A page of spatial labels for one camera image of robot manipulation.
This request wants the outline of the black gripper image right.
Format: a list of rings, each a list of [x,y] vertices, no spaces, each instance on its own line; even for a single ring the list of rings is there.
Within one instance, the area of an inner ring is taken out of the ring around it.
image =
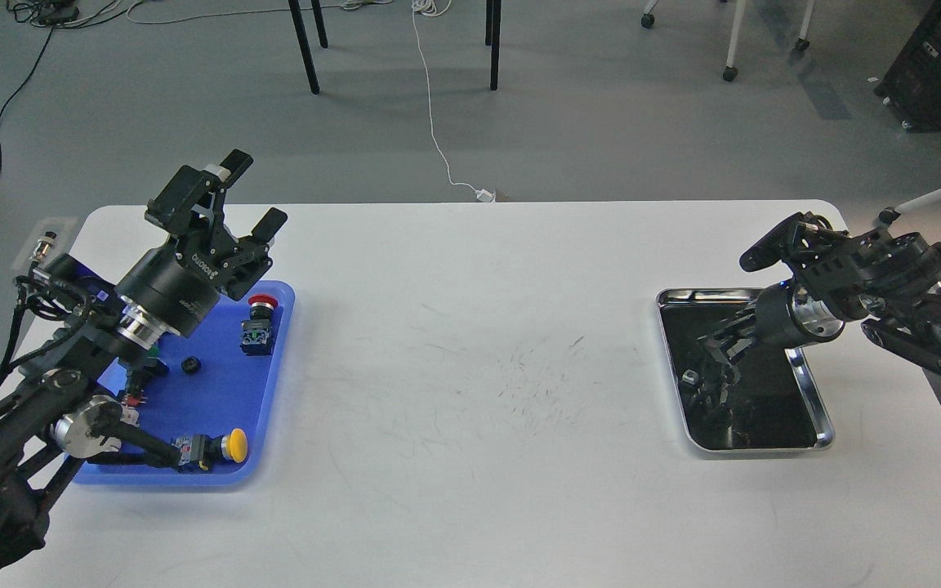
[[[815,343],[792,311],[791,287],[767,287],[751,304],[717,321],[692,343],[684,371],[699,375],[698,386],[683,384],[684,409],[716,409],[729,388],[742,380],[739,364],[757,346],[796,349]]]

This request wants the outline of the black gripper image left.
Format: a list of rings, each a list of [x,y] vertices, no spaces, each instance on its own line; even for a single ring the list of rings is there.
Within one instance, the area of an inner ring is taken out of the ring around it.
[[[239,301],[269,271],[271,243],[288,214],[270,208],[242,238],[233,238],[223,222],[225,191],[252,163],[251,155],[233,149],[206,170],[183,165],[147,202],[145,219],[168,238],[117,284],[124,304],[119,334],[188,337],[222,296]]]

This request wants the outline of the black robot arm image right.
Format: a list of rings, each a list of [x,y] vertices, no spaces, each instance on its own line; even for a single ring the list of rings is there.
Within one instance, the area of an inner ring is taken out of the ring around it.
[[[825,216],[797,212],[739,258],[747,272],[783,263],[792,275],[766,287],[696,339],[680,370],[689,410],[728,404],[748,351],[799,349],[833,341],[860,323],[873,344],[941,376],[941,242],[918,232],[893,237],[837,231]]]

